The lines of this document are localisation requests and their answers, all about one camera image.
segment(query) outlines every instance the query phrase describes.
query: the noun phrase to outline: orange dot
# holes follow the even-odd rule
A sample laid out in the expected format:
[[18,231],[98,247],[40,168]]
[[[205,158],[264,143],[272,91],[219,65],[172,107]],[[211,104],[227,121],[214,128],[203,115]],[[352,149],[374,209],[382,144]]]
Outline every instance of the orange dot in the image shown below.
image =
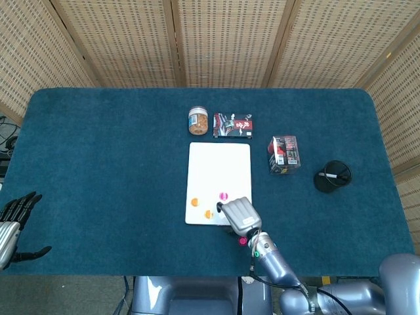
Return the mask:
[[192,204],[194,207],[197,207],[197,206],[199,205],[199,203],[198,203],[198,199],[197,199],[197,198],[192,198],[192,200],[191,200],[191,204]]
[[204,217],[206,217],[207,219],[212,219],[213,218],[213,212],[211,212],[210,210],[207,210],[204,213]]

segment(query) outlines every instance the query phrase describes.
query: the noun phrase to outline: pen holder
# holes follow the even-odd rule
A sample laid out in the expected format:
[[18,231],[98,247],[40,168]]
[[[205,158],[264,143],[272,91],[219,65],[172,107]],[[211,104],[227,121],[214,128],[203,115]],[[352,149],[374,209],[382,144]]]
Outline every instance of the pen holder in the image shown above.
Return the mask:
[[320,192],[329,194],[348,185],[352,180],[352,171],[342,161],[329,161],[323,169],[316,172],[314,184]]

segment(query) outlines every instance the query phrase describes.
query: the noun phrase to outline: glass jar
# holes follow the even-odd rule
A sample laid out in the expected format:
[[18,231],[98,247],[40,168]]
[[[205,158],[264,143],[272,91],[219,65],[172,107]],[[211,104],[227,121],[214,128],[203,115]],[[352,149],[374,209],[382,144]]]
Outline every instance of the glass jar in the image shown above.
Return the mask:
[[207,110],[194,106],[188,113],[188,129],[193,135],[204,135],[209,128]]

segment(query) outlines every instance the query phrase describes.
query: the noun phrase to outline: blue tablecloth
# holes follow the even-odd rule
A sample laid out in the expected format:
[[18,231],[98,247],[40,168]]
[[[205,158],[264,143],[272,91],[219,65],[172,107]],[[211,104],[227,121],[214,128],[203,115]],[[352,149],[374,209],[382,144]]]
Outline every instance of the blue tablecloth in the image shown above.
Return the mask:
[[[195,105],[210,115],[253,114],[253,139],[190,135]],[[296,174],[269,175],[272,135],[296,135]],[[375,108],[362,90],[59,88],[33,95],[0,195],[3,204],[43,194],[19,250],[52,250],[8,272],[246,274],[249,250],[236,238],[184,223],[193,141],[250,143],[254,206],[298,275],[376,275],[387,255],[413,251]],[[312,177],[331,159],[347,162],[353,180],[323,194]]]

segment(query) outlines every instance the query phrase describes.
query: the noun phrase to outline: pink dot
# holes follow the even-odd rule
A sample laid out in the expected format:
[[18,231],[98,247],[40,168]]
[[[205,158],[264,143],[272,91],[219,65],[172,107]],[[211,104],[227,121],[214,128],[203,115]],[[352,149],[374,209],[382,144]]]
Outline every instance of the pink dot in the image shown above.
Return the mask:
[[221,192],[219,198],[223,201],[228,199],[228,194],[226,192]]
[[240,246],[246,246],[247,243],[248,243],[248,239],[247,238],[245,238],[245,237],[239,238],[239,245]]

